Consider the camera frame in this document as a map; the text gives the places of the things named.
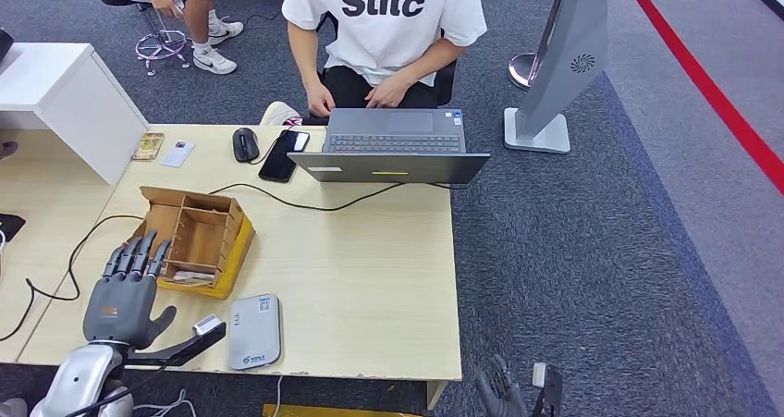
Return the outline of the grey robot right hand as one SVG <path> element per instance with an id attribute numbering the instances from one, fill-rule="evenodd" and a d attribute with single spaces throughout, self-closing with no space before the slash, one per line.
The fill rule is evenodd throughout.
<path id="1" fill-rule="evenodd" d="M 526 415 L 521 390 L 513 381 L 510 370 L 500 355 L 494 354 L 487 365 L 476 369 L 474 382 L 487 416 Z"/>

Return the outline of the person's right hand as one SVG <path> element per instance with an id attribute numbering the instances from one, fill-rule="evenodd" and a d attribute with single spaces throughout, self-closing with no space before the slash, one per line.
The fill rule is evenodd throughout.
<path id="1" fill-rule="evenodd" d="M 336 106 L 331 92 L 319 80 L 309 82 L 304 87 L 309 111 L 317 117 L 328 117 Z"/>

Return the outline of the person's left hand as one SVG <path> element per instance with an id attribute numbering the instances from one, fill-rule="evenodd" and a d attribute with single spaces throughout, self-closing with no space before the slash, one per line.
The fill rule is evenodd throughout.
<path id="1" fill-rule="evenodd" d="M 394 108 L 405 97 L 410 81 L 402 75 L 392 75 L 373 87 L 366 95 L 367 108 Z"/>

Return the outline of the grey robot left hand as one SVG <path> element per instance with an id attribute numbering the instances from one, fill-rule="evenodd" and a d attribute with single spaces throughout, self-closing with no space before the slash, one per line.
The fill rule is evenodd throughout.
<path id="1" fill-rule="evenodd" d="M 149 348 L 174 321 L 177 308 L 168 306 L 155 319 L 151 311 L 169 239 L 154 249 L 156 230 L 116 248 L 95 283 L 82 321 L 88 342 L 111 341 L 135 350 Z"/>

